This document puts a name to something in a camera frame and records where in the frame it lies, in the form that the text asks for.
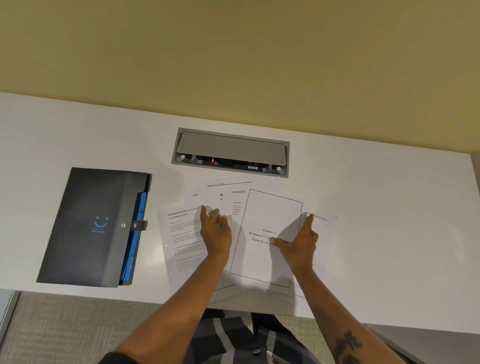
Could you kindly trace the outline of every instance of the desk surface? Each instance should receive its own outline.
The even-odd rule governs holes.
[[[170,163],[179,127],[290,141],[291,194],[338,216],[324,281],[361,322],[480,333],[480,196],[470,156],[0,94],[0,288],[163,303],[157,212],[204,178]],[[133,284],[35,283],[71,167],[153,174]],[[263,293],[215,307],[311,317]]]

